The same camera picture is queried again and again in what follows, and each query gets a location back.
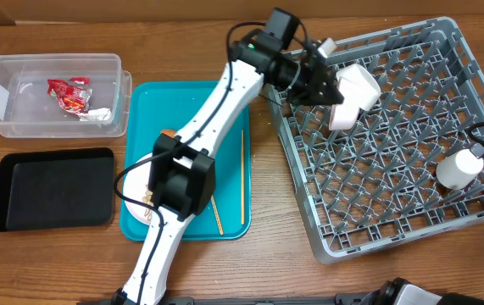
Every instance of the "clear plastic bin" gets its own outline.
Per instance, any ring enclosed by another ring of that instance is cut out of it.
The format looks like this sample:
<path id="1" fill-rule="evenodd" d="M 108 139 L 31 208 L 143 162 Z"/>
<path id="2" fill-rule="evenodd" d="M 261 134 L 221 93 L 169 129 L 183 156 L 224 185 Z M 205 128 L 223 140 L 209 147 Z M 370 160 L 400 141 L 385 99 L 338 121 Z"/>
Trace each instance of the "clear plastic bin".
<path id="1" fill-rule="evenodd" d="M 80 121 L 47 94 L 48 79 L 89 77 L 90 109 L 110 108 L 102 121 Z M 116 54 L 0 56 L 0 133 L 10 138 L 123 136 L 131 104 L 132 77 Z"/>

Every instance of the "blue tray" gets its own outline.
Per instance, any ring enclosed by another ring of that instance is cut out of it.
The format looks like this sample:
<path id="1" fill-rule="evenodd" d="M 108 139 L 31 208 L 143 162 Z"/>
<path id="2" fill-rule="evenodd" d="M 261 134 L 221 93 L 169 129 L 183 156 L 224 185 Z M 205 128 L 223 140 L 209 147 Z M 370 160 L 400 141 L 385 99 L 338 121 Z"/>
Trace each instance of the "blue tray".
<path id="1" fill-rule="evenodd" d="M 132 93 L 125 166 L 153 150 L 163 129 L 179 130 L 200 109 L 217 81 L 158 81 L 139 85 Z M 244 139 L 245 224 L 241 216 L 241 145 Z M 249 109 L 245 108 L 223 140 L 215 158 L 215 203 L 223 235 L 219 234 L 211 203 L 195 217 L 183 235 L 184 241 L 228 240 L 241 237 L 251 224 L 251 152 Z M 146 238 L 148 226 L 136 220 L 121 203 L 120 227 L 133 241 Z"/>

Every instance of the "dish rack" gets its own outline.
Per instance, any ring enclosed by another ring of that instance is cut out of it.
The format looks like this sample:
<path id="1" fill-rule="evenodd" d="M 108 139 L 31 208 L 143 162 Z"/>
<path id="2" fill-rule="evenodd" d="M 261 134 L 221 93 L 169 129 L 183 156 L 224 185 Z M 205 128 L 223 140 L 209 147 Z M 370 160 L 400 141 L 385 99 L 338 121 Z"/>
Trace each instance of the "dish rack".
<path id="1" fill-rule="evenodd" d="M 328 107 L 266 92 L 315 257 L 336 263 L 484 221 L 484 170 L 457 191 L 435 177 L 470 145 L 465 129 L 484 121 L 484 75 L 456 23 L 429 19 L 337 45 L 330 69 L 361 64 L 382 92 L 351 130 L 329 131 Z"/>

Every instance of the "metal grid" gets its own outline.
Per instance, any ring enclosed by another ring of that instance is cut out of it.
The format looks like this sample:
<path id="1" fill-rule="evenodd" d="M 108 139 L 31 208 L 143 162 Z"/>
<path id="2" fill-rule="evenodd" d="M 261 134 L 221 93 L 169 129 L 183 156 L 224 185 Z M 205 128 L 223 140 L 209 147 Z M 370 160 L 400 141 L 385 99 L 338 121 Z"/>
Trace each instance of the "metal grid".
<path id="1" fill-rule="evenodd" d="M 480 105 L 460 90 L 478 77 L 478 66 L 475 60 L 466 61 L 470 69 L 465 70 L 462 60 L 470 56 L 461 47 L 424 41 L 421 31 L 408 44 L 410 35 L 401 47 L 331 64 L 334 70 L 363 65 L 383 92 L 351 130 L 329 131 L 329 108 L 294 107 L 284 92 L 271 94 L 283 105 L 282 122 L 291 133 L 316 211 L 312 230 L 319 231 L 332 252 L 364 252 L 361 245 L 399 241 L 409 232 L 418 238 L 436 233 L 428 230 L 432 226 L 484 217 L 484 171 L 457 191 L 440 188 L 434 174 L 441 160 L 470 145 L 465 128 L 484 120 L 484 87 L 474 86 Z M 351 43 L 344 46 L 348 50 Z"/>

